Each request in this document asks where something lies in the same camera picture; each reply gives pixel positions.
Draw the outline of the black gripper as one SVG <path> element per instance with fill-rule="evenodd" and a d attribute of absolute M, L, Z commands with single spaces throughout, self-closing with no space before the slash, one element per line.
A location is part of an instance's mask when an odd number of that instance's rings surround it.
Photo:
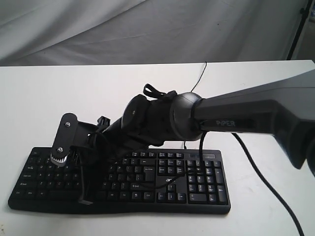
<path fill-rule="evenodd" d="M 128 153 L 139 149 L 147 149 L 149 143 L 122 132 L 119 122 L 96 126 L 83 123 L 83 155 L 78 152 L 81 173 L 81 194 L 78 203 L 92 205 L 96 193 L 107 179 L 109 167 Z"/>

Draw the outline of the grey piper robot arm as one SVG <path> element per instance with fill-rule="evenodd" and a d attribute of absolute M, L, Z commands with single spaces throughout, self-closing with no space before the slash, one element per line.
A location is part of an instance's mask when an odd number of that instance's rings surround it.
<path fill-rule="evenodd" d="M 314 171 L 314 71 L 211 98 L 147 84 L 118 120 L 88 135 L 96 161 L 84 166 L 86 183 L 96 190 L 109 167 L 128 153 L 166 141 L 202 140 L 210 131 L 270 134 L 293 167 L 307 163 Z"/>

